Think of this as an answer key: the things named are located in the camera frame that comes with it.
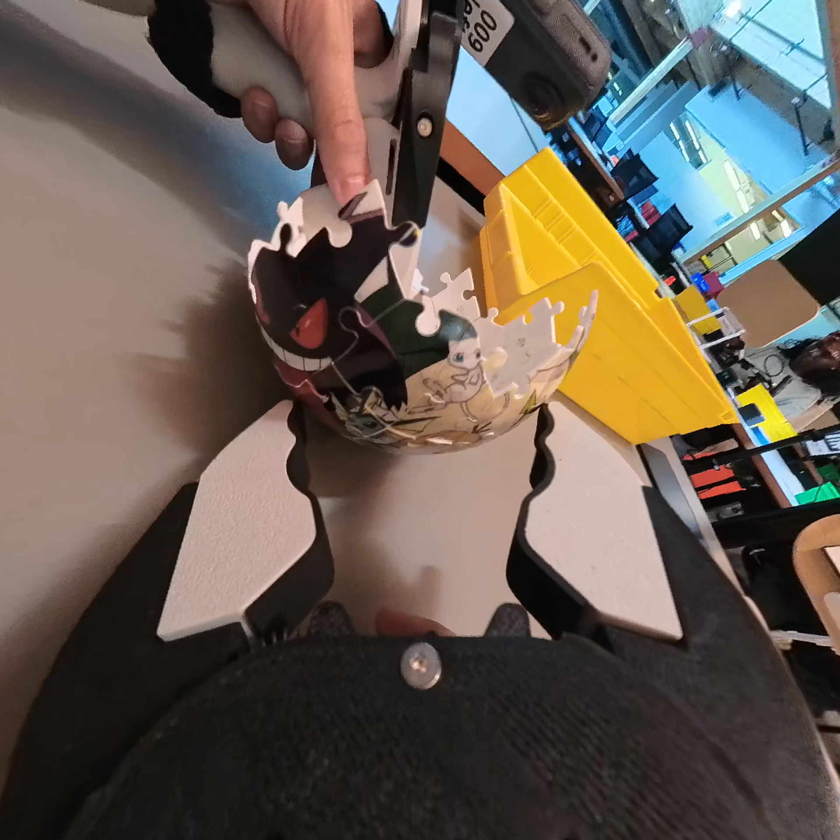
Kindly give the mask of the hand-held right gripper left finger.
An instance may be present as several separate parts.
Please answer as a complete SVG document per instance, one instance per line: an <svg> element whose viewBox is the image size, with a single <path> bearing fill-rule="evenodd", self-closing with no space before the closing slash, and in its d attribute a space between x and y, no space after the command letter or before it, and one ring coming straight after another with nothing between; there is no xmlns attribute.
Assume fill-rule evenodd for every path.
<svg viewBox="0 0 840 840"><path fill-rule="evenodd" d="M293 635L325 599L334 560L310 490L299 405L281 401L206 467L185 525L157 635L222 627Z"/></svg>

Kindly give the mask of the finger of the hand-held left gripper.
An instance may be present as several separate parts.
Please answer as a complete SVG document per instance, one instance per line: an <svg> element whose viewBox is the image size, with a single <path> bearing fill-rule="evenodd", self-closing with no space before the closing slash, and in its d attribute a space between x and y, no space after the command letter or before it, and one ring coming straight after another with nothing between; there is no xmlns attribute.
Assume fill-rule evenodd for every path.
<svg viewBox="0 0 840 840"><path fill-rule="evenodd" d="M421 227L419 168L415 130L387 121L371 122L371 175L378 181L385 221L391 227Z"/></svg>

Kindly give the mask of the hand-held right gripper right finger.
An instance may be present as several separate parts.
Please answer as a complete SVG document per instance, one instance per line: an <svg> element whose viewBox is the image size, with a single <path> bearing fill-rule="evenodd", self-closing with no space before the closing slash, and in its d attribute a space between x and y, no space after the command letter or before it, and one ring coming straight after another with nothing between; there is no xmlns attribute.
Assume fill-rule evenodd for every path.
<svg viewBox="0 0 840 840"><path fill-rule="evenodd" d="M562 402L539 409L533 446L507 560L516 599L551 639L613 627L681 640L650 486L630 448Z"/></svg>

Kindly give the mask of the partly built puzzle ball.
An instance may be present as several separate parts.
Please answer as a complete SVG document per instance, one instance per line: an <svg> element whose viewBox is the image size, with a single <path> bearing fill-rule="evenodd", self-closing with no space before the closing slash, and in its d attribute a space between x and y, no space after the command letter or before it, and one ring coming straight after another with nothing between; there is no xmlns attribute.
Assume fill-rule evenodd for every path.
<svg viewBox="0 0 840 840"><path fill-rule="evenodd" d="M497 439L558 390L592 329L596 290L563 343L561 301L499 324L467 295L470 269L430 293L423 231L391 225L376 180L343 206L315 186L278 218L248 254L260 331L294 399L359 444L442 454Z"/></svg>

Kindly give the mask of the person's right hand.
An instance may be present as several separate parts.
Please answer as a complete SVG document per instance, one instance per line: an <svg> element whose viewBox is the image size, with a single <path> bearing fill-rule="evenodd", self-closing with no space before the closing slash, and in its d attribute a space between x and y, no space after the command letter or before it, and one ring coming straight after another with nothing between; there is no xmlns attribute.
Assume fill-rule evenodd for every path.
<svg viewBox="0 0 840 840"><path fill-rule="evenodd" d="M383 637L454 637L455 633L441 623L388 608L374 618L374 630Z"/></svg>

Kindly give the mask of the wood-edged grey table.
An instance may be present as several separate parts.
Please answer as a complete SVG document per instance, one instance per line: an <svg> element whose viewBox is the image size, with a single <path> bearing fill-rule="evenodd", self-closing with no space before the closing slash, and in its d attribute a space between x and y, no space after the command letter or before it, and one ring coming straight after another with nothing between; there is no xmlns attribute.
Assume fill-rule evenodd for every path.
<svg viewBox="0 0 840 840"><path fill-rule="evenodd" d="M442 158L483 195L549 146L538 124L465 49L446 119Z"/></svg>

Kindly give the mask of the yellow plastic bin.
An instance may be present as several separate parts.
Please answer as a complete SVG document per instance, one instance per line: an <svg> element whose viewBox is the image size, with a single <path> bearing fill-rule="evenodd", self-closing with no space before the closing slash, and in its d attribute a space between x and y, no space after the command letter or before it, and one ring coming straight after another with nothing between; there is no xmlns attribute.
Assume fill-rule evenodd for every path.
<svg viewBox="0 0 840 840"><path fill-rule="evenodd" d="M658 280L551 150L503 178L479 233L484 298L497 323L562 302L567 343L597 293L594 321L560 391L633 445L732 425L738 416Z"/></svg>

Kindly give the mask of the brown cardboard box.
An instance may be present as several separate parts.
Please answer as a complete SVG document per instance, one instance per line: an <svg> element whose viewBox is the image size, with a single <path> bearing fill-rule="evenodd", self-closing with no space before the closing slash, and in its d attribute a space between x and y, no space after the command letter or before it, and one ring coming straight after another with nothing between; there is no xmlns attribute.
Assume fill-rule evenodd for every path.
<svg viewBox="0 0 840 840"><path fill-rule="evenodd" d="M769 259L723 288L717 304L742 328L750 349L777 343L813 320L821 305L780 260Z"/></svg>

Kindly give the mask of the large glass window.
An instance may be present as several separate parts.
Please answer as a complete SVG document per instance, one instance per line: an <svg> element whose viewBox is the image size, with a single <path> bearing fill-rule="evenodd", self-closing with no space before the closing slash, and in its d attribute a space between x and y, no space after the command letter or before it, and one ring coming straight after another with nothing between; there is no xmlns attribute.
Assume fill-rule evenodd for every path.
<svg viewBox="0 0 840 840"><path fill-rule="evenodd" d="M581 5L613 56L581 128L656 176L626 203L680 210L685 266L780 256L838 210L838 2Z"/></svg>

